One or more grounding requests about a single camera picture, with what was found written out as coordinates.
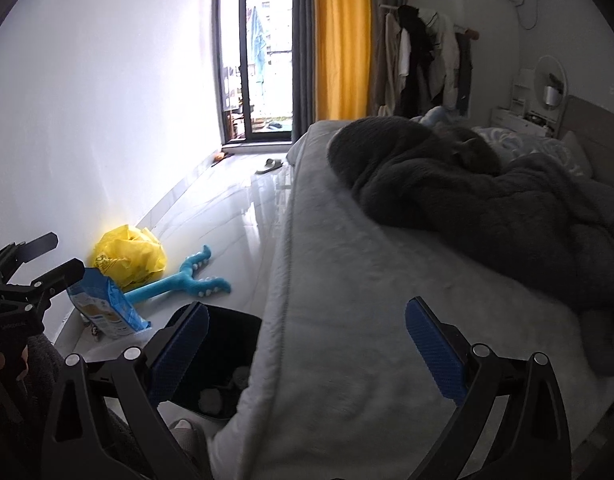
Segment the brown garment on bed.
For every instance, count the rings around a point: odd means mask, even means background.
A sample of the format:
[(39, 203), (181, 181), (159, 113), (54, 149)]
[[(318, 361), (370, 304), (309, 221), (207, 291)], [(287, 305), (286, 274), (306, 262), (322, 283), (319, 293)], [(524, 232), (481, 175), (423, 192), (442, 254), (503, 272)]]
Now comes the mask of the brown garment on bed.
[(482, 136), (469, 128), (443, 126), (434, 133), (444, 144), (448, 163), (471, 174), (497, 176), (502, 164), (499, 156), (490, 148)]

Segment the dark grey fleece blanket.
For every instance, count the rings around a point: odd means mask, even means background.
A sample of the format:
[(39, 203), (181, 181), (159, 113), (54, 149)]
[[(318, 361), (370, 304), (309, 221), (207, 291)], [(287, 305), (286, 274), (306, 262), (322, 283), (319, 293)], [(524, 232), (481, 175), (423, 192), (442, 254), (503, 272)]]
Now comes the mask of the dark grey fleece blanket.
[(483, 266), (566, 304), (592, 370), (614, 376), (614, 189), (531, 154), (497, 176), (448, 163), (434, 129), (365, 117), (328, 144), (328, 163), (362, 211), (426, 231)]

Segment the window with dark frame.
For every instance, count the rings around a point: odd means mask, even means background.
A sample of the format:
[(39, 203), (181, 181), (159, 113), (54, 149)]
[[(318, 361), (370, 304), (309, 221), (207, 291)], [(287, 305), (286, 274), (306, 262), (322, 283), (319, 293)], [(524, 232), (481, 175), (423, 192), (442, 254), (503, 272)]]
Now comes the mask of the window with dark frame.
[(212, 0), (225, 144), (290, 140), (292, 7), (293, 0)]

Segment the grey curtain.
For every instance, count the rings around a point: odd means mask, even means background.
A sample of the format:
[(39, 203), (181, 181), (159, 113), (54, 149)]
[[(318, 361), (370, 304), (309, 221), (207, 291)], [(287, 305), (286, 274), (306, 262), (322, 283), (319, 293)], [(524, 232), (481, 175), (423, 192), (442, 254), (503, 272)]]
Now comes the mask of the grey curtain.
[(292, 142), (296, 143), (316, 117), (316, 47), (314, 0), (293, 0), (292, 65), (293, 125)]

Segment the black trash bin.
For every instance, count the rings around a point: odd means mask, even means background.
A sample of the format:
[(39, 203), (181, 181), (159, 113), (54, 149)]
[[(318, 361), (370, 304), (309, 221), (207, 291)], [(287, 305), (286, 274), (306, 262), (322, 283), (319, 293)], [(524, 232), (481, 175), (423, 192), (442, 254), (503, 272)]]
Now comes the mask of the black trash bin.
[(195, 320), (157, 362), (153, 400), (227, 422), (248, 386), (261, 318), (201, 302), (196, 308)]

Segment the white dressing table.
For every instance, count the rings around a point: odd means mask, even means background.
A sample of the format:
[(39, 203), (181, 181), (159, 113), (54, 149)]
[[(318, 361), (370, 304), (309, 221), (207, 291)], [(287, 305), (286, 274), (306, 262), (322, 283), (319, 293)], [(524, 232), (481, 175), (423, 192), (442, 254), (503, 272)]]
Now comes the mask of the white dressing table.
[(491, 110), (490, 126), (550, 138), (560, 118), (560, 110), (544, 104), (544, 88), (536, 91), (535, 71), (521, 68), (512, 79), (507, 107)]

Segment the round vanity mirror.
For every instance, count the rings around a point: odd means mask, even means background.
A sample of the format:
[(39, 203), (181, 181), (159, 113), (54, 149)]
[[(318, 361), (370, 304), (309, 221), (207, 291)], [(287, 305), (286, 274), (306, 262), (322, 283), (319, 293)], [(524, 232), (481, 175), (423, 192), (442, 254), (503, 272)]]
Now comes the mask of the round vanity mirror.
[(557, 110), (567, 94), (567, 78), (562, 63), (552, 55), (542, 55), (534, 69), (534, 91), (545, 110)]

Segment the hanging clothes on rack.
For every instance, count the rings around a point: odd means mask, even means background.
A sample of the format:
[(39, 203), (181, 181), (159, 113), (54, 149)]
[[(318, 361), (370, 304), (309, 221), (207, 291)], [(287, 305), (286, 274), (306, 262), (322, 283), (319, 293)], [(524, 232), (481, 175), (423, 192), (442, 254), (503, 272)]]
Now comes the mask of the hanging clothes on rack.
[(384, 90), (380, 116), (412, 118), (434, 106), (452, 118), (470, 114), (472, 43), (480, 33), (441, 12), (381, 4), (384, 18)]

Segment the light blue patterned pillow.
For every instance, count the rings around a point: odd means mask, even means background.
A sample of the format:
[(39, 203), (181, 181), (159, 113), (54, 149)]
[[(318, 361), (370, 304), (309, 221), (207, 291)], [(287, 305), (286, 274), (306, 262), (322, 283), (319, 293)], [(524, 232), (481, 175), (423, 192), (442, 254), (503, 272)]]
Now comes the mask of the light blue patterned pillow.
[(543, 154), (553, 158), (574, 176), (591, 177), (593, 174), (586, 154), (563, 141), (497, 127), (475, 127), (473, 131), (496, 152), (503, 165), (531, 154)]

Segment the blue plush toy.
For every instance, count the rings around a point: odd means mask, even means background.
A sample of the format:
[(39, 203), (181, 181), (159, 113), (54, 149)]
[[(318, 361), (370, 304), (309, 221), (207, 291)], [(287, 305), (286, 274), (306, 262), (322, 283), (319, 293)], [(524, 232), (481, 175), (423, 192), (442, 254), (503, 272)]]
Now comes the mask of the blue plush toy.
[(200, 278), (195, 277), (197, 272), (203, 269), (209, 262), (212, 252), (207, 245), (193, 255), (185, 258), (175, 274), (161, 278), (126, 292), (124, 296), (130, 304), (140, 304), (150, 298), (154, 298), (167, 292), (185, 292), (186, 294), (206, 298), (219, 292), (229, 294), (232, 292), (231, 284), (224, 278)]

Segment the beige upholstered headboard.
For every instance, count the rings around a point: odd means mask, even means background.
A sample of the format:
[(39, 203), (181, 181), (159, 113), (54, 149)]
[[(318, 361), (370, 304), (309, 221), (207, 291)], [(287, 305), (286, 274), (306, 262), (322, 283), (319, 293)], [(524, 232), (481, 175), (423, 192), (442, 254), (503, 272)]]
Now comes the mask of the beige upholstered headboard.
[(576, 96), (568, 96), (555, 135), (569, 146), (594, 180), (614, 188), (614, 114)]

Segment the blue snack box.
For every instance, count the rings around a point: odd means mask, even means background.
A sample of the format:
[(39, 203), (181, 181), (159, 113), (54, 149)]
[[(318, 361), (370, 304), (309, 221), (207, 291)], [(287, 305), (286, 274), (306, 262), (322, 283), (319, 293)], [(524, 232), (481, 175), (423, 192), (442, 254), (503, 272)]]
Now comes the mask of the blue snack box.
[(119, 339), (152, 326), (98, 269), (85, 268), (82, 279), (67, 293), (74, 307), (108, 338)]

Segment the yellow curtain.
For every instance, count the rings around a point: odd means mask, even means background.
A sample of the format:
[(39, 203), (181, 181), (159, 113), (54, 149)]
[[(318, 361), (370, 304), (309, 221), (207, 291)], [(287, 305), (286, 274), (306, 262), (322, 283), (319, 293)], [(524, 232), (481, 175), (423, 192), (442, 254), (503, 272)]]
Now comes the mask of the yellow curtain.
[(316, 118), (365, 115), (371, 63), (372, 0), (314, 0)]

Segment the yellow plastic bag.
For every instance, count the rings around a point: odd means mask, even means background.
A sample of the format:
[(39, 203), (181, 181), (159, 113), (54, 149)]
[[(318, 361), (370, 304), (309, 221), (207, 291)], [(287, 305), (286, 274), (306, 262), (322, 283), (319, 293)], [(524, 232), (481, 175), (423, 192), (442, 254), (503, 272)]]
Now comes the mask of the yellow plastic bag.
[(130, 290), (160, 278), (167, 262), (164, 246), (149, 229), (124, 224), (102, 235), (93, 247), (89, 266), (120, 289)]

